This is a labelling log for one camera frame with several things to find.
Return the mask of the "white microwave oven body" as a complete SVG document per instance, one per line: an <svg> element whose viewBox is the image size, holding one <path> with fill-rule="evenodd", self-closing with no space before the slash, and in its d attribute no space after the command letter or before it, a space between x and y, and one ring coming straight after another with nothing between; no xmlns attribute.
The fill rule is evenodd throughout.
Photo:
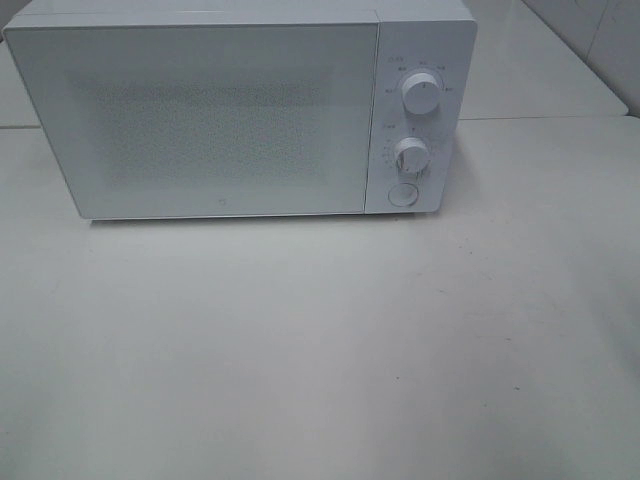
<svg viewBox="0 0 640 480"><path fill-rule="evenodd" d="M183 218L435 212L441 204L453 155L477 35L476 21L460 1L33 1L8 22L3 36L10 51L8 33L16 29L344 24L373 24L377 28L363 210ZM433 111L415 115L404 107L401 86L410 74L421 71L435 73L443 89ZM420 173L402 173L397 168L393 148L407 137L423 140L429 149L430 163ZM390 189L400 183L413 184L419 190L419 198L411 207L396 207L388 200Z"/></svg>

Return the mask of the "round white door button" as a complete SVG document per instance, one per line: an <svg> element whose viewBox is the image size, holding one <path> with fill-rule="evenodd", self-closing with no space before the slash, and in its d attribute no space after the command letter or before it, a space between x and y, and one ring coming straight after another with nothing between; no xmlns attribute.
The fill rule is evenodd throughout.
<svg viewBox="0 0 640 480"><path fill-rule="evenodd" d="M397 184L388 193L389 202L396 207L411 207L417 202L418 198L418 188L410 183Z"/></svg>

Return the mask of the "white microwave knob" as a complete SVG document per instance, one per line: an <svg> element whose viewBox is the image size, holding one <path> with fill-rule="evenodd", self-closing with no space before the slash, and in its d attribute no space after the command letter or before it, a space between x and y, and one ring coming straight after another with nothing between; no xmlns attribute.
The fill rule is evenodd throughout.
<svg viewBox="0 0 640 480"><path fill-rule="evenodd" d="M416 137L407 137L393 148L397 168L402 173L420 173L430 163L430 152L426 143Z"/></svg>
<svg viewBox="0 0 640 480"><path fill-rule="evenodd" d="M439 104L443 84L432 72L410 74L402 83L401 94L405 109L415 115L426 115Z"/></svg>

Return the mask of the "white microwave door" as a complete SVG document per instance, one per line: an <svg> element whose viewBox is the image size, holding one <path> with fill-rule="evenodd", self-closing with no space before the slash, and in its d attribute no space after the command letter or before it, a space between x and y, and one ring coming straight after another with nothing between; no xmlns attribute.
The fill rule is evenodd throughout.
<svg viewBox="0 0 640 480"><path fill-rule="evenodd" d="M84 218L364 208L373 24L16 29L8 43Z"/></svg>

